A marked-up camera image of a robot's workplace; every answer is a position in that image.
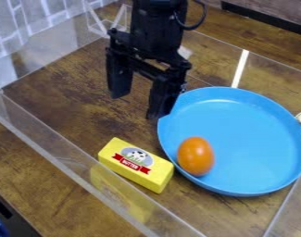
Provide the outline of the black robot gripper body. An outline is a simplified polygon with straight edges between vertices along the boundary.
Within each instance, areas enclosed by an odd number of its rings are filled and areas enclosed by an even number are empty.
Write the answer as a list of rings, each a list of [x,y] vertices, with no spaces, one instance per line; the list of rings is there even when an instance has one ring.
[[[126,56],[133,73],[184,77],[192,64],[178,53],[188,0],[133,0],[130,30],[109,30],[108,50]]]

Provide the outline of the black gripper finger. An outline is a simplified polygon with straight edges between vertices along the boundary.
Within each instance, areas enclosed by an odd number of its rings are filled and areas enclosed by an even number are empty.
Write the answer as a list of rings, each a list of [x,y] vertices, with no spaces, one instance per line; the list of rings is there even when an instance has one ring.
[[[149,108],[146,117],[158,119],[170,114],[178,96],[185,92],[186,81],[184,77],[158,75],[149,95]]]
[[[129,67],[128,57],[118,55],[110,49],[108,50],[106,67],[110,96],[117,99],[130,93],[133,69]]]

